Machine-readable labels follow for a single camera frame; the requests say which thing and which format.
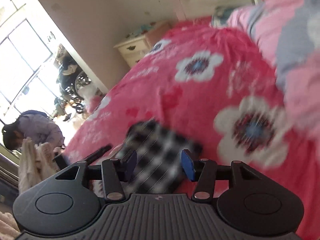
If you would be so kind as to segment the wheelchair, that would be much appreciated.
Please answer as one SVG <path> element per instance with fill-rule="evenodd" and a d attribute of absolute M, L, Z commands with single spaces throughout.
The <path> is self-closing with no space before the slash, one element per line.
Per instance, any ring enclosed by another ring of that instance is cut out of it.
<path fill-rule="evenodd" d="M 86 112 L 86 107 L 101 91 L 70 56 L 65 55 L 56 59 L 59 74 L 56 83 L 59 85 L 60 96 L 54 100 L 56 116 L 65 116 L 65 121 L 71 118 L 66 106 L 71 106 L 77 114 Z"/>

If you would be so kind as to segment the red floral fleece blanket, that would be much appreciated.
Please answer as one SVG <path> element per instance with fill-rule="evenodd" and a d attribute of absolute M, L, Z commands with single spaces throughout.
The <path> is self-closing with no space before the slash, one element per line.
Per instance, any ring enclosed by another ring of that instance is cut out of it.
<path fill-rule="evenodd" d="M 202 158 L 242 161 L 295 193 L 304 204 L 297 230 L 319 239 L 316 145 L 287 117 L 274 69 L 246 33 L 209 21 L 171 29 L 103 98 L 66 148 L 71 162 L 155 120 L 202 145 Z"/>

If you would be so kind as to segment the beige hanging clothes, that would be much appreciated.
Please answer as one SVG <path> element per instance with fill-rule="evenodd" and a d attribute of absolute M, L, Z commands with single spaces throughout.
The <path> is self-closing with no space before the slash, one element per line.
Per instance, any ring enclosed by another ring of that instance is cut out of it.
<path fill-rule="evenodd" d="M 54 148 L 49 142 L 37 145 L 31 138 L 23 139 L 18 168 L 19 194 L 60 171 L 54 158 Z"/>

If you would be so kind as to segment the black white plaid shirt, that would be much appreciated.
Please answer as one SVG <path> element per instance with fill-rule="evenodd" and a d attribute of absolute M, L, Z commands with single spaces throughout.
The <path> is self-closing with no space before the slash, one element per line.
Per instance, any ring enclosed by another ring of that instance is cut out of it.
<path fill-rule="evenodd" d="M 155 120 L 132 125 L 116 157 L 122 159 L 131 151 L 137 153 L 137 164 L 123 189 L 132 193 L 173 193 L 184 180 L 181 152 L 189 150 L 199 156 L 202 145 Z"/>

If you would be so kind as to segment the lavender puffer jacket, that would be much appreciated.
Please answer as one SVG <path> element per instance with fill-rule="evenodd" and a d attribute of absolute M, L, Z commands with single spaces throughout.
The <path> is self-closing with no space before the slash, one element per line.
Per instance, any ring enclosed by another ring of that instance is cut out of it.
<path fill-rule="evenodd" d="M 46 113 L 29 110 L 23 112 L 17 121 L 18 130 L 25 138 L 31 138 L 35 144 L 49 142 L 54 147 L 64 145 L 65 137 L 61 129 Z"/>

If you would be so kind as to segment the cream bedside nightstand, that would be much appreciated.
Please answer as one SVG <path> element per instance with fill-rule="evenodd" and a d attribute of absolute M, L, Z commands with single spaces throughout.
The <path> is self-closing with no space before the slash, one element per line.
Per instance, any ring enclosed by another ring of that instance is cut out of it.
<path fill-rule="evenodd" d="M 170 28 L 169 21 L 141 25 L 137 30 L 127 34 L 118 42 L 114 49 L 121 54 L 128 66 L 132 68 L 152 50 L 153 46 L 161 40 Z"/>

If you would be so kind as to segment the blue checkered pillow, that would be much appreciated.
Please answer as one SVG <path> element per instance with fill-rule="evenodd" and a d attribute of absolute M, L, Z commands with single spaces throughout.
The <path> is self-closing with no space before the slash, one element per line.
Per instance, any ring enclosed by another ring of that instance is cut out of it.
<path fill-rule="evenodd" d="M 212 14 L 212 19 L 210 25 L 213 28 L 223 28 L 227 25 L 227 21 L 231 16 L 232 12 L 235 11 L 238 7 L 235 6 L 219 6 L 215 8 L 214 13 Z"/>

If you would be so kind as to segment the bright window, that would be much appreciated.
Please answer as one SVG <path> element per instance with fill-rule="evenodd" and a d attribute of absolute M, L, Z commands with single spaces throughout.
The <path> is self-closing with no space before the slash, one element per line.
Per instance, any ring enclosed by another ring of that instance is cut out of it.
<path fill-rule="evenodd" d="M 9 124 L 27 110 L 52 115 L 60 96 L 58 41 L 44 18 L 26 4 L 1 17 L 1 122 Z"/>

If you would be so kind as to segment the pink grey floral duvet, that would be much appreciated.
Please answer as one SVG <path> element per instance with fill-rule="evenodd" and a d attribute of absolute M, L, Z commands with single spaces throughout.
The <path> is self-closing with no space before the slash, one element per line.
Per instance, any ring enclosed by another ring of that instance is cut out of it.
<path fill-rule="evenodd" d="M 244 31 L 276 69 L 294 125 L 319 139 L 319 0 L 265 0 L 232 12 L 228 26 Z"/>

